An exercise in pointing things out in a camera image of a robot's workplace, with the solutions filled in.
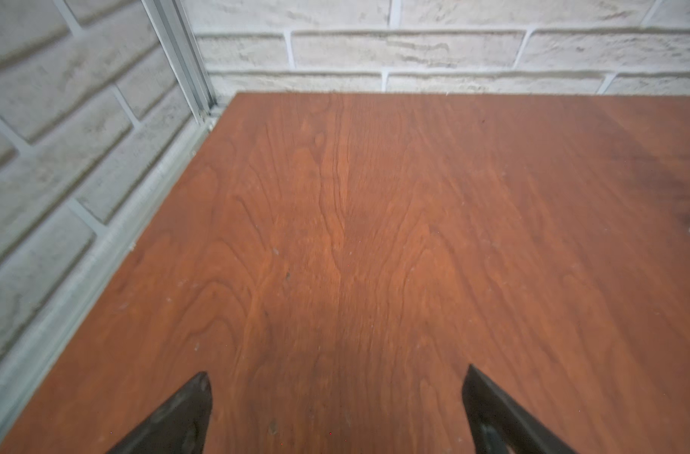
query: wood grain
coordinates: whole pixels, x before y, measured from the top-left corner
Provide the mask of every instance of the wood grain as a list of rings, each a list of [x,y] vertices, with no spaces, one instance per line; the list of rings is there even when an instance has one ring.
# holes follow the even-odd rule
[[[473,362],[580,452],[690,452],[690,98],[239,95],[0,452],[473,452]]]

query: mortar line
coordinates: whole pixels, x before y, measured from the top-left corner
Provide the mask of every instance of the mortar line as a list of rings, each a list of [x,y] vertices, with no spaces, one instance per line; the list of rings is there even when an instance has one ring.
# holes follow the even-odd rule
[[[79,201],[77,201],[76,198],[71,197],[67,203],[67,207],[75,213],[77,217],[80,218],[81,221],[85,223],[93,232],[95,232],[95,235],[98,237],[101,237],[106,230],[108,230],[108,227],[105,226],[102,222],[98,221],[95,216],[93,216],[92,213],[90,213],[87,208],[85,208]]]
[[[289,63],[290,69],[295,69],[295,54],[292,50],[292,31],[285,30],[282,32],[285,36],[285,46],[287,47],[287,62]]]
[[[387,70],[383,70],[380,73],[380,91],[385,93],[388,89],[388,76],[390,76],[390,73]]]
[[[658,8],[660,7],[660,5],[662,3],[663,3],[663,0],[655,0],[655,2],[653,2],[653,6],[650,6],[650,9],[648,9],[648,12],[645,13],[645,16],[640,21],[640,27],[647,27],[647,24],[653,18],[653,16],[655,15],[655,12],[658,11]]]
[[[388,13],[388,28],[400,28],[400,14],[402,10],[401,0],[391,0],[391,8]]]
[[[445,25],[434,28],[432,25],[408,25],[398,28],[390,28],[389,24],[371,25],[360,27],[358,25],[328,25],[319,28],[297,28],[290,29],[290,33],[295,35],[319,35],[319,34],[445,34],[445,33],[506,33],[506,32],[525,32],[533,29],[536,32],[566,32],[566,33],[589,33],[592,31],[613,31],[615,33],[634,33],[634,32],[654,32],[654,33],[690,33],[690,24],[682,25],[650,25],[649,27],[640,25],[610,25],[603,22],[574,22],[574,23],[500,23],[488,25]],[[196,37],[208,36],[279,36],[282,30],[271,28],[239,28],[231,30],[220,27],[198,27],[194,30]]]
[[[125,96],[122,95],[122,91],[120,91],[120,88],[118,88],[117,85],[111,84],[111,89],[113,90],[113,95],[115,95],[115,99],[118,100],[118,103],[122,107],[122,110],[125,112],[125,114],[128,116],[128,119],[132,123],[132,127],[134,129],[140,128],[140,125],[142,124],[140,120],[136,117],[136,114],[132,112],[131,106],[128,105],[128,101],[125,100]]]
[[[72,13],[70,10],[69,6],[67,3],[65,3],[65,0],[52,0],[55,6],[57,6],[57,9],[60,12],[60,15],[64,19],[65,23],[67,24],[67,27],[70,30],[70,33],[72,33],[73,36],[82,36],[85,34],[85,29],[77,22],[77,18],[75,15]]]
[[[516,69],[516,66],[519,64],[519,60],[522,59],[522,54],[524,53],[524,50],[526,49],[526,42],[529,41],[529,38],[531,38],[531,34],[534,32],[535,27],[528,27],[526,32],[524,33],[524,38],[522,39],[522,44],[519,45],[519,50],[516,51],[516,57],[514,57],[514,64],[511,66],[511,69]]]
[[[14,132],[14,130],[6,122],[4,122],[2,118],[0,118],[0,133],[12,143],[13,147],[16,148],[20,155],[28,156],[33,153],[34,147],[32,147],[16,132]]]
[[[303,76],[309,76],[309,75],[317,75],[317,74],[322,74],[322,75],[337,75],[337,74],[342,74],[342,75],[347,75],[347,74],[362,74],[362,75],[381,75],[384,70],[387,70],[389,74],[512,74],[512,73],[524,73],[524,74],[534,74],[534,75],[542,75],[542,74],[576,74],[576,75],[586,75],[586,76],[600,76],[604,73],[608,72],[617,72],[617,69],[612,69],[612,68],[596,68],[596,69],[576,69],[576,70],[568,70],[568,69],[559,69],[559,70],[554,70],[554,69],[519,69],[519,70],[514,70],[512,67],[488,67],[488,66],[483,66],[483,67],[464,67],[464,68],[409,68],[409,67],[371,67],[371,68],[358,68],[358,67],[353,67],[353,68],[334,68],[334,67],[311,67],[311,68],[296,68],[294,71],[288,71],[287,68],[277,68],[277,69],[251,69],[251,68],[243,68],[243,69],[237,69],[237,68],[231,68],[228,66],[220,66],[220,65],[207,65],[206,66],[206,71],[209,72],[209,74],[212,75],[226,75],[226,74],[237,74],[237,75],[246,75],[246,74],[263,74],[263,75],[278,75],[278,74],[289,74],[291,73],[296,73],[296,74],[301,74]],[[651,71],[637,71],[637,70],[631,70],[631,73],[650,73]]]
[[[615,76],[617,76],[617,73],[605,74],[605,78],[602,81],[600,88],[597,89],[596,95],[604,95],[607,89],[610,87],[610,84],[612,84],[612,81],[615,79]]]

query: white brick wall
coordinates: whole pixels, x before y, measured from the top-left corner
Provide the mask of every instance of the white brick wall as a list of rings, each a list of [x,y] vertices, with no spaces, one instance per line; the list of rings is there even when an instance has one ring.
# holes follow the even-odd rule
[[[0,359],[190,115],[139,0],[0,0]]]
[[[690,95],[690,0],[183,1],[222,103],[378,74],[388,92]]]

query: wooden tabletop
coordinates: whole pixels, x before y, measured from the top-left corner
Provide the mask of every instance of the wooden tabletop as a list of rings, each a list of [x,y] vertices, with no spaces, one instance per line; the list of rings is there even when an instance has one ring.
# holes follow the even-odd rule
[[[237,96],[0,452],[473,452],[474,363],[579,452],[690,452],[690,98]]]

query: brown wood surface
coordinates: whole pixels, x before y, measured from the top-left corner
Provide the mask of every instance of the brown wood surface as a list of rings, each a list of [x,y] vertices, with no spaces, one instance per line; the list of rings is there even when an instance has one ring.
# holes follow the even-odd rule
[[[469,363],[580,452],[690,452],[690,98],[240,95],[0,452],[473,452]]]

